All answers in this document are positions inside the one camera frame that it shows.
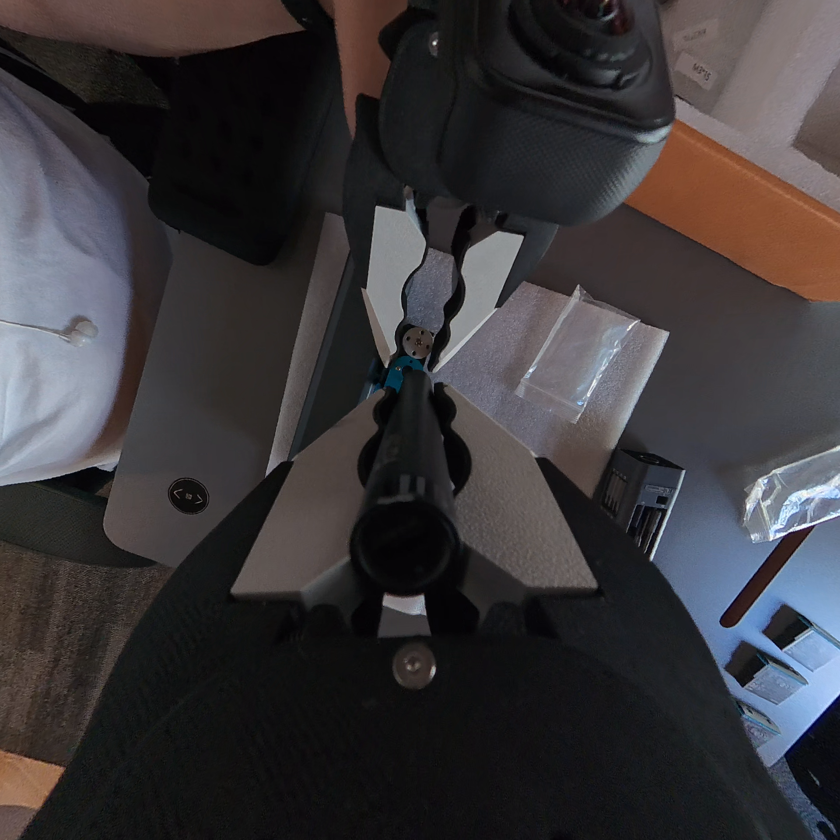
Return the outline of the white foam sheet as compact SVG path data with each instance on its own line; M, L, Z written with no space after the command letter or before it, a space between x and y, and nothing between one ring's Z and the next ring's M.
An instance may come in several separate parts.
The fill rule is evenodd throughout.
M349 251L343 221L326 213L266 473L289 457ZM550 459L586 496L592 497L669 332L640 322L604 372L579 421L568 423L515 395L521 377L568 300L557 292L524 283L454 360L446 363L441 376L445 385L452 385L535 456Z

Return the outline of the round desk control button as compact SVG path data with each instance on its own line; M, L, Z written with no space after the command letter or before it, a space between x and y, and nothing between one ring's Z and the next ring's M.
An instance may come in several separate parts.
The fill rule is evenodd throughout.
M204 484L190 477L175 479L167 490L167 497L174 509L189 516L202 513L209 503Z

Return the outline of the black electric screwdriver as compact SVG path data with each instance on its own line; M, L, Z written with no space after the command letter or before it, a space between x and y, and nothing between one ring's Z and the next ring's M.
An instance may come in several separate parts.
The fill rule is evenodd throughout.
M445 578L462 542L432 382L410 369L375 449L350 535L357 571L390 595L419 595Z

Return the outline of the crumpled clear plastic wrap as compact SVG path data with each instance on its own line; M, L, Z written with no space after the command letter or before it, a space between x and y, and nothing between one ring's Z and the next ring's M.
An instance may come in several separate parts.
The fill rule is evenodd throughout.
M839 517L839 447L776 467L745 489L742 527L766 543Z

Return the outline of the grey desk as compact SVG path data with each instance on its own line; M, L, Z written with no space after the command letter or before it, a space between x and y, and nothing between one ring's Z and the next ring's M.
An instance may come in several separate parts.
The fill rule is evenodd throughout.
M297 339L313 341L304 408L273 464L352 412L380 360L339 218L312 215L258 268L171 233L173 263L104 517L120 548L176 566L263 479ZM838 639L838 518L735 601L786 544L753 542L747 491L838 452L838 303L808 302L620 206L562 229L537 269L433 374L595 498L613 448L685 470L654 562L692 615L732 694L770 718L767 764L838 698L838 652L804 665L771 638L785 607ZM576 287L637 319L577 427L514 395Z

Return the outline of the white wired earbud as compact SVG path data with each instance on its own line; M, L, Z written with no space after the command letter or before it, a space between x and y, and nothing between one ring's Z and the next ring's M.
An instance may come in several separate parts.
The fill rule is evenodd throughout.
M20 329L29 332L43 333L70 344L73 347L89 345L98 337L98 327L91 321L81 318L71 322L63 329L52 329L34 324L1 320L1 325L10 329Z

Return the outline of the small black teal-edged box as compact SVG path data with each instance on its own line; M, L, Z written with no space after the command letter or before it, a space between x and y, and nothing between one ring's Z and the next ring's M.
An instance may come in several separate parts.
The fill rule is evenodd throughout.
M782 605L762 630L782 653L811 672L839 657L839 642L789 605Z
M736 647L723 669L742 689L775 706L809 685L798 671L748 643Z
M758 751L762 746L781 736L780 727L764 712L738 698L732 699L741 723L752 746Z

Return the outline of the person's left hand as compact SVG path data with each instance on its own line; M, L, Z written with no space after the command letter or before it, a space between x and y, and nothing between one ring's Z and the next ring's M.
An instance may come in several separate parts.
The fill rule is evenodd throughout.
M380 97L390 60L379 44L382 29L407 10L407 1L334 1L344 105L354 120L359 95Z

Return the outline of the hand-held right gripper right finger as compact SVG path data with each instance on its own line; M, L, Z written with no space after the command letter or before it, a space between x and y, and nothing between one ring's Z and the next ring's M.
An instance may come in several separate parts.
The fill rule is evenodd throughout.
M537 457L452 385L434 394L470 463L455 497L463 559L453 582L427 592L429 633L472 634L498 605L596 596L595 575Z

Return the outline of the person's left forearm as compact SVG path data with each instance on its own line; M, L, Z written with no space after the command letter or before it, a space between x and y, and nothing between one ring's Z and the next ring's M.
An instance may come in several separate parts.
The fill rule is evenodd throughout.
M301 31L275 1L2 1L1 26L152 57L189 56Z

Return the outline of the blue bracket servo assembly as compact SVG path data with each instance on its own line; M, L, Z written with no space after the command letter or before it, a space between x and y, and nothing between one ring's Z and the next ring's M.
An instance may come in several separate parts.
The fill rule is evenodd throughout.
M426 370L427 359L434 345L434 333L408 324L402 329L400 336L401 344L390 361L384 364L377 358L371 363L362 387L361 403L384 388L399 392L407 371Z

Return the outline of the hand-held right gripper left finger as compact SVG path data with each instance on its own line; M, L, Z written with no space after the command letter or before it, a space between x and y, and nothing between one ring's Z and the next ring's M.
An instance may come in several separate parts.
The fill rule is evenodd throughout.
M231 595L239 601L330 605L350 623L364 600L350 560L350 535L364 488L358 460L377 431L378 391L291 462Z

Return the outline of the empty clear plastic bag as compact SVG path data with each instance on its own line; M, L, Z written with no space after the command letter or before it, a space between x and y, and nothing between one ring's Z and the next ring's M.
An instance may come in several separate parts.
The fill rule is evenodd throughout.
M576 287L515 394L576 424L640 320Z

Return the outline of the orange cardboard box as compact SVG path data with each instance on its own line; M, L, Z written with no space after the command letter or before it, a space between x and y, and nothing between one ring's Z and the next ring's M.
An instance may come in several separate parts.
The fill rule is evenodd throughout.
M677 121L626 203L809 301L839 300L839 2L659 8Z

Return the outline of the black screwdriver bit case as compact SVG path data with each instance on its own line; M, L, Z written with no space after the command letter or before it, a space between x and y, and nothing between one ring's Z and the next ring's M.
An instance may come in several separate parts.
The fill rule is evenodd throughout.
M658 455L614 450L594 499L651 560L657 551L686 470Z

